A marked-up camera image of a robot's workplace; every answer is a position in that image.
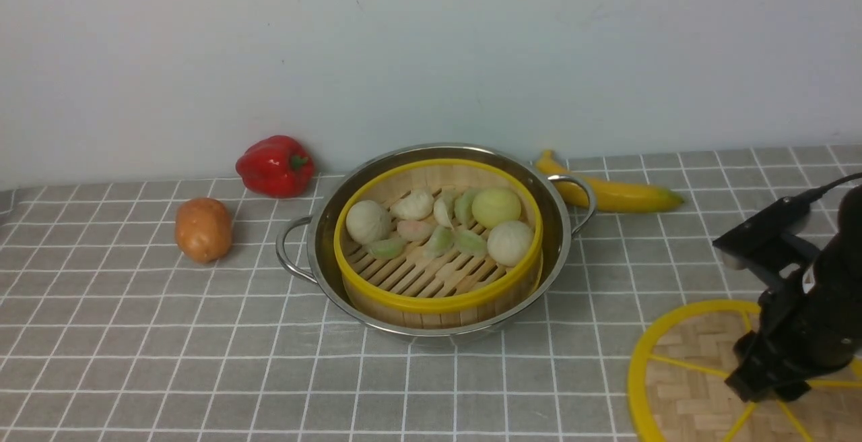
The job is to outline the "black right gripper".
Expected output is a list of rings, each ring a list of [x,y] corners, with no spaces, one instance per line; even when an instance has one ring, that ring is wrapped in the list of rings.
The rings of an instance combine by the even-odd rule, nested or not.
[[[859,281],[789,286],[760,301],[760,327],[735,343],[725,384],[743,402],[794,402],[809,380],[849,367],[859,352]]]

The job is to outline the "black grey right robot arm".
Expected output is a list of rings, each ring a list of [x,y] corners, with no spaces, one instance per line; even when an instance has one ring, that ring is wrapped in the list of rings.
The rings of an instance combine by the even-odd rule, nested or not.
[[[825,247],[793,231],[827,190],[782,197],[713,242],[724,264],[766,285],[758,328],[735,342],[738,365],[725,381],[743,402],[793,402],[811,380],[849,367],[860,351],[860,188],[843,197]]]

